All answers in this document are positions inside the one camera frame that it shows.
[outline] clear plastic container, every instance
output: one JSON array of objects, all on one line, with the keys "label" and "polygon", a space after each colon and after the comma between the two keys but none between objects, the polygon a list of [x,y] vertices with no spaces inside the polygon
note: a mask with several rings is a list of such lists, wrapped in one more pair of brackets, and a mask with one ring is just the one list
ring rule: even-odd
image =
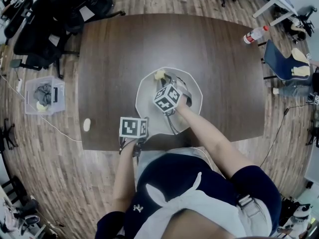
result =
[{"label": "clear plastic container", "polygon": [[249,32],[244,36],[244,41],[250,44],[259,38],[261,38],[269,30],[268,26],[255,28],[253,31]]},{"label": "clear plastic container", "polygon": [[[33,97],[34,92],[43,84],[51,84],[51,104],[45,111],[39,111],[36,107],[38,101]],[[52,115],[56,112],[65,110],[65,82],[54,76],[47,76],[29,80],[25,83],[25,100],[24,112],[25,114],[33,115]]]}]

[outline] dark brown table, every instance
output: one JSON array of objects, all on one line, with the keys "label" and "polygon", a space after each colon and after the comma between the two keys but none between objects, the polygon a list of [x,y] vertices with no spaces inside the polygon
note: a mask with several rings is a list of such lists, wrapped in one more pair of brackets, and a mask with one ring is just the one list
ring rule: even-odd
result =
[{"label": "dark brown table", "polygon": [[[243,36],[251,28],[190,15],[143,14],[86,24],[79,60],[78,106],[82,144],[118,150],[120,117],[138,117],[141,79],[160,67],[189,72],[203,93],[201,115],[230,141],[264,131],[264,83],[257,44]],[[89,132],[83,121],[91,119]],[[198,145],[188,129],[185,135]],[[157,135],[147,149],[182,145],[181,137]]]}]

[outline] wooden floor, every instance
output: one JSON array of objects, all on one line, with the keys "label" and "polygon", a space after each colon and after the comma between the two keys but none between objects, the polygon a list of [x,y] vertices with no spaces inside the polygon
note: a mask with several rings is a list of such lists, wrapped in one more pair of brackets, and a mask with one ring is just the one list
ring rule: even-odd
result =
[{"label": "wooden floor", "polygon": [[[257,27],[269,24],[273,19],[270,11],[254,19],[251,15],[265,1],[226,0],[226,8],[221,0],[115,0],[114,10],[124,9],[127,14],[139,13],[184,13],[202,15]],[[287,39],[279,26],[272,27],[264,38],[271,38],[288,56],[293,43]],[[7,79],[15,87],[15,72],[8,68],[12,58],[13,41],[6,51],[4,71]],[[81,35],[72,37],[67,49],[79,50]],[[304,53],[306,43],[297,46]],[[77,108],[78,58],[67,55],[61,59],[66,82],[66,111],[46,117],[73,139],[81,139]],[[269,76],[267,66],[264,76]],[[40,72],[20,68],[19,77],[27,80],[47,75],[56,75],[53,68]],[[265,81],[269,86],[279,86],[278,80]],[[287,107],[294,106],[295,100],[273,96],[270,88],[265,88],[266,114],[264,135],[234,143],[257,165],[265,159],[275,139],[277,129]],[[9,118],[15,123],[15,135],[19,147],[5,152],[12,174],[16,174],[29,194],[40,203],[40,212],[54,225],[63,223],[64,228],[56,231],[62,238],[93,238],[96,222],[110,207],[115,170],[118,163],[116,152],[84,151],[81,143],[73,142],[37,116],[24,114],[24,102],[6,82],[0,79],[0,119]],[[303,189],[303,175],[307,166],[310,148],[305,146],[308,138],[311,110],[304,107],[301,116],[296,109],[290,110],[282,129],[262,169],[272,178],[285,196],[297,196]]]}]

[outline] water bottle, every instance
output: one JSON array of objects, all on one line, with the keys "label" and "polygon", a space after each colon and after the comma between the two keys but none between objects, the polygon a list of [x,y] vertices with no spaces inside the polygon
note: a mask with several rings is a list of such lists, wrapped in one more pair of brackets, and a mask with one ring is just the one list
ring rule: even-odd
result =
[{"label": "water bottle", "polygon": [[244,41],[250,44],[257,39],[261,38],[269,30],[268,26],[257,27],[253,31],[249,32],[244,36]]}]

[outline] blue chair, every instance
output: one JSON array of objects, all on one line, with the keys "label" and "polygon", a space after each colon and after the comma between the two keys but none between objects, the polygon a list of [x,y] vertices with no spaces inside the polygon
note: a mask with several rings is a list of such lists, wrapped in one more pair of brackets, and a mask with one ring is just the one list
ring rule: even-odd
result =
[{"label": "blue chair", "polygon": [[294,67],[309,66],[309,64],[294,59],[293,55],[290,55],[290,57],[285,58],[283,54],[280,52],[280,50],[272,42],[272,40],[263,42],[258,46],[264,44],[266,45],[266,48],[264,58],[262,58],[261,60],[263,61],[263,63],[269,65],[270,69],[275,74],[275,76],[265,77],[264,80],[272,78],[279,78],[282,81],[289,81],[294,79],[308,79],[309,76],[292,75],[291,69],[293,69]]}]

